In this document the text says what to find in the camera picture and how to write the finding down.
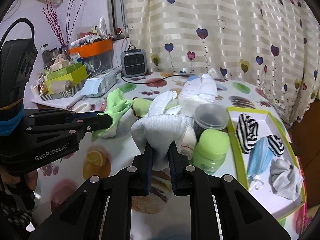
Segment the plaid sleeve forearm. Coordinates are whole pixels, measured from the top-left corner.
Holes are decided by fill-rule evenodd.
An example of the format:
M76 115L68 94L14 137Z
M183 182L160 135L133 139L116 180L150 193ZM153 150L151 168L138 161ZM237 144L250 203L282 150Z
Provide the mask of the plaid sleeve forearm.
M32 220L30 211L19 209L16 204L10 205L1 200L1 224L25 229Z

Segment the person's left hand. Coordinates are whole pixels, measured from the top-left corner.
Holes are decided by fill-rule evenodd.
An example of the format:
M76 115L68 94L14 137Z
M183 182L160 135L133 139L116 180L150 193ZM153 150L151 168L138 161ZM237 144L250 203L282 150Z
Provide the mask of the person's left hand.
M20 177L15 177L10 174L3 168L1 168L1 178L4 184L15 185L20 182ZM35 190L37 186L37 171L32 171L26 175L26 183L31 190Z

